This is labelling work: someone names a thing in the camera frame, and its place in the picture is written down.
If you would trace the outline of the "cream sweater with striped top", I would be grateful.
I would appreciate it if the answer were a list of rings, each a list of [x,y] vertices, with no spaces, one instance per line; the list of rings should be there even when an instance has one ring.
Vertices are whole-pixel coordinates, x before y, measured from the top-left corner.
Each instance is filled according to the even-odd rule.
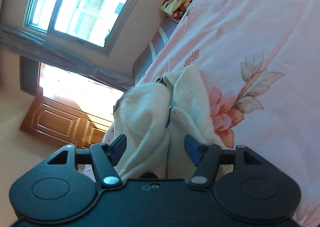
[[[184,150],[188,134],[201,144],[226,148],[214,131],[208,92],[194,65],[128,90],[116,103],[111,131],[127,137],[116,166],[123,181],[144,173],[189,179],[195,166]]]

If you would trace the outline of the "brown wooden door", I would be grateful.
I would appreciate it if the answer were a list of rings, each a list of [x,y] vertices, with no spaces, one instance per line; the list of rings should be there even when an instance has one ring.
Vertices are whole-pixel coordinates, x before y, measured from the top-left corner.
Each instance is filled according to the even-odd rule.
[[[112,123],[38,95],[26,113],[20,131],[56,147],[73,144],[77,149],[89,149],[102,142]]]

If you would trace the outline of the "grey left curtain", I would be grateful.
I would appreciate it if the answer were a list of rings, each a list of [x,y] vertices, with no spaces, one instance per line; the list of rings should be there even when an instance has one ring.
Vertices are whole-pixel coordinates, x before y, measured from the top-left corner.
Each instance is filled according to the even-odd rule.
[[[33,61],[90,77],[110,87],[127,90],[135,85],[135,80],[128,76],[93,64],[40,37],[4,24],[1,25],[1,46]]]

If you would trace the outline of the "pink floral bed sheet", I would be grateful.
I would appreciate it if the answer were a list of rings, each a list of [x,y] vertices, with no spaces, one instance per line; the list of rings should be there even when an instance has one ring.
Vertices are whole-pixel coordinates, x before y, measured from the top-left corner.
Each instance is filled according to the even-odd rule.
[[[139,84],[190,65],[222,149],[247,146],[298,184],[293,219],[241,222],[190,178],[144,173],[89,225],[319,226],[319,0],[194,0]]]

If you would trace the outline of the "striped mattress cover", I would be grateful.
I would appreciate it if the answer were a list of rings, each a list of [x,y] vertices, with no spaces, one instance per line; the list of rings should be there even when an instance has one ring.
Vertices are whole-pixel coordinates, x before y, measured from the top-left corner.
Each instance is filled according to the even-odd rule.
[[[153,39],[133,64],[132,71],[135,84],[143,78],[149,66],[155,61],[158,54],[165,47],[173,31],[176,29],[176,26],[177,23],[170,18],[163,18]]]

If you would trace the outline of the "window with grey frame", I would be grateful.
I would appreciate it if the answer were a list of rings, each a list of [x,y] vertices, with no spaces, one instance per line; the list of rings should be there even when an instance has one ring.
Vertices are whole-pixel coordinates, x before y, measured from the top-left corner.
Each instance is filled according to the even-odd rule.
[[[138,0],[29,0],[26,27],[110,55]]]

